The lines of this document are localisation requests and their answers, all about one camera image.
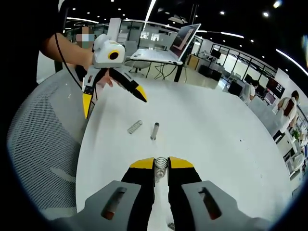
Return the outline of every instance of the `metal cylinder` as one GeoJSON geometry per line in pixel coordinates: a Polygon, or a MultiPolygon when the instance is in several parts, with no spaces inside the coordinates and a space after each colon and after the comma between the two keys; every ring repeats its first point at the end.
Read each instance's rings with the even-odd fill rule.
{"type": "Polygon", "coordinates": [[[153,132],[150,136],[151,140],[156,140],[156,135],[157,135],[157,132],[158,132],[158,128],[159,128],[159,123],[155,123],[154,124],[154,128],[153,128],[153,132]]]}
{"type": "Polygon", "coordinates": [[[155,161],[155,182],[158,183],[159,180],[165,176],[167,169],[168,160],[164,157],[159,157],[155,161]]]}

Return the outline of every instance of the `laptop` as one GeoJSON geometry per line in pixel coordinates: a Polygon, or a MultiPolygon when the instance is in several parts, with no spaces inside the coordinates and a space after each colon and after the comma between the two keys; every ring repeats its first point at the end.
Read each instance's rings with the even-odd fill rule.
{"type": "Polygon", "coordinates": [[[194,24],[181,27],[168,51],[138,49],[130,59],[182,65],[181,58],[200,26],[201,24],[194,24]]]}

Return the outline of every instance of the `compression spring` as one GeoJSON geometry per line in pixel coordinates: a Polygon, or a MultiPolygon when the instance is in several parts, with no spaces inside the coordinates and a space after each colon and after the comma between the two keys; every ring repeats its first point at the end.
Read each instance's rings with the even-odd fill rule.
{"type": "Polygon", "coordinates": [[[155,182],[158,183],[161,178],[166,174],[167,159],[159,157],[155,161],[155,182]]]}

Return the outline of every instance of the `black cable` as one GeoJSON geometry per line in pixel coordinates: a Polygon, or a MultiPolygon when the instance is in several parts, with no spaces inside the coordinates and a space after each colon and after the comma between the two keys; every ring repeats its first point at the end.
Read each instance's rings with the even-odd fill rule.
{"type": "Polygon", "coordinates": [[[59,42],[58,42],[57,32],[54,33],[54,36],[55,36],[57,48],[58,48],[59,54],[60,54],[60,56],[61,56],[61,58],[62,58],[62,61],[63,61],[63,63],[64,63],[64,66],[66,67],[66,69],[68,70],[68,72],[70,73],[70,75],[72,76],[73,80],[77,83],[77,85],[78,85],[78,86],[80,87],[80,89],[82,90],[81,85],[78,83],[78,81],[75,79],[73,73],[72,73],[71,70],[68,68],[68,66],[67,66],[67,64],[66,64],[66,61],[65,61],[65,59],[64,59],[64,57],[63,57],[63,55],[62,55],[62,52],[61,52],[60,46],[59,46],[59,42]]]}
{"type": "Polygon", "coordinates": [[[162,66],[163,66],[163,65],[166,65],[166,64],[160,64],[160,65],[154,66],[155,69],[159,72],[159,73],[157,74],[157,76],[154,77],[154,79],[159,79],[159,78],[161,77],[161,76],[159,76],[159,75],[160,75],[161,72],[162,72],[162,66]]]}
{"type": "Polygon", "coordinates": [[[163,80],[165,80],[165,76],[164,76],[164,67],[165,67],[166,65],[163,65],[163,68],[162,68],[162,75],[163,75],[163,80]]]}
{"type": "Polygon", "coordinates": [[[186,67],[184,67],[184,69],[185,69],[185,83],[186,83],[186,81],[187,81],[186,67]]]}
{"type": "Polygon", "coordinates": [[[177,66],[174,66],[173,70],[168,75],[166,75],[165,78],[171,75],[174,72],[175,68],[177,68],[177,66]]]}

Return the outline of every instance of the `computer monitor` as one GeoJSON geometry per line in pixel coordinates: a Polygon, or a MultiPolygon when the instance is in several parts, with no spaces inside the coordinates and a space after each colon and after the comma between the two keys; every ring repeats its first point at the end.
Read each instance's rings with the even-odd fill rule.
{"type": "Polygon", "coordinates": [[[285,90],[285,88],[273,78],[269,78],[266,87],[270,89],[271,92],[273,92],[279,99],[282,97],[285,90]]]}
{"type": "Polygon", "coordinates": [[[194,24],[180,28],[170,47],[170,51],[175,53],[175,55],[179,57],[179,60],[182,58],[200,26],[201,24],[194,24]]]}
{"type": "Polygon", "coordinates": [[[252,80],[253,80],[252,77],[249,74],[246,74],[245,81],[251,84],[252,80]]]}
{"type": "Polygon", "coordinates": [[[270,94],[269,92],[266,94],[265,98],[271,103],[273,104],[276,100],[275,96],[273,96],[272,94],[270,94]]]}
{"type": "Polygon", "coordinates": [[[215,49],[212,50],[211,55],[214,56],[215,58],[220,58],[221,53],[215,49]]]}

